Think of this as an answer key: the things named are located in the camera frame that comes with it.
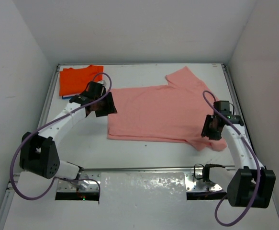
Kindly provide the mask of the pink t-shirt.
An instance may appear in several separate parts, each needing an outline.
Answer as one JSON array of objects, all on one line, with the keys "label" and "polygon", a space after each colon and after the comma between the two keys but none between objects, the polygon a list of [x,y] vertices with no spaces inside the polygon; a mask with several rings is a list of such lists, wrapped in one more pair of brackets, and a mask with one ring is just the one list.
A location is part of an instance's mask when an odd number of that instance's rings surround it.
[{"label": "pink t-shirt", "polygon": [[166,76],[167,85],[112,89],[116,114],[108,115],[108,139],[188,143],[197,151],[222,151],[224,139],[201,136],[212,113],[202,93],[206,84],[184,67]]}]

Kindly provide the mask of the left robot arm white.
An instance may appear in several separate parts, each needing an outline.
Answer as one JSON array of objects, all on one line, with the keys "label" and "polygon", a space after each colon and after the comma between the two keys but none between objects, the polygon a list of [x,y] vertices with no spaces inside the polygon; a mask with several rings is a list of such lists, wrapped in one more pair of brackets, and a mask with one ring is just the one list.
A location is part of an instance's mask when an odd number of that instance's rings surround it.
[{"label": "left robot arm white", "polygon": [[81,167],[60,160],[58,146],[64,136],[78,122],[94,113],[96,117],[117,112],[112,93],[106,90],[105,81],[91,81],[80,94],[70,98],[65,108],[37,133],[26,133],[22,138],[19,165],[22,169],[46,179],[75,180]]}]

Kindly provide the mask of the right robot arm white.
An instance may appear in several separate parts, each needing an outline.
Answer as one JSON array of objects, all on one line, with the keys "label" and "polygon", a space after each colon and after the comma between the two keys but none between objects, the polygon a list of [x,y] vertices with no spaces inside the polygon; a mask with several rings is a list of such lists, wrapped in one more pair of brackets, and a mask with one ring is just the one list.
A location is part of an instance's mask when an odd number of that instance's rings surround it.
[{"label": "right robot arm white", "polygon": [[235,173],[220,164],[206,164],[201,180],[218,184],[233,207],[267,208],[276,176],[257,159],[246,136],[241,116],[230,111],[228,101],[215,101],[213,115],[207,115],[201,136],[209,140],[224,139],[232,155]]}]

